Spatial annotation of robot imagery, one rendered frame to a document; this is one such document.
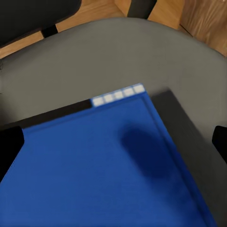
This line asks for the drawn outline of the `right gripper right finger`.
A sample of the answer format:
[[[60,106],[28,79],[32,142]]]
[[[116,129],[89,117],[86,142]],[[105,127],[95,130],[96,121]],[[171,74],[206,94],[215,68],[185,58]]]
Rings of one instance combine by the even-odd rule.
[[[216,126],[212,143],[227,164],[227,128]]]

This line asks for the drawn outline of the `swivel chair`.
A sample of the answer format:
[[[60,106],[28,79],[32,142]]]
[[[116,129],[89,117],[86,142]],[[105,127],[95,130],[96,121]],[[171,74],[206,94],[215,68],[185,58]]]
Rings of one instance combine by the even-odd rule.
[[[158,0],[131,0],[127,17],[58,32],[82,0],[0,0],[0,126],[142,83],[218,227],[227,227],[227,164],[212,143],[227,128],[227,58],[150,21]]]

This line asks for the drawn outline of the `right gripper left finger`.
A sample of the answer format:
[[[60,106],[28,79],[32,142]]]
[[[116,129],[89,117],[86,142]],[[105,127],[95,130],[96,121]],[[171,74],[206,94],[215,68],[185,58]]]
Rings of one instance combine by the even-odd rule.
[[[20,126],[0,131],[0,182],[25,143]]]

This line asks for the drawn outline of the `folder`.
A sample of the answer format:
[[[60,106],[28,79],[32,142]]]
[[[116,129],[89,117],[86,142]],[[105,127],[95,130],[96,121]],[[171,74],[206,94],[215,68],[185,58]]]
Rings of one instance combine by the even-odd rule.
[[[142,83],[17,126],[0,227],[218,227]]]

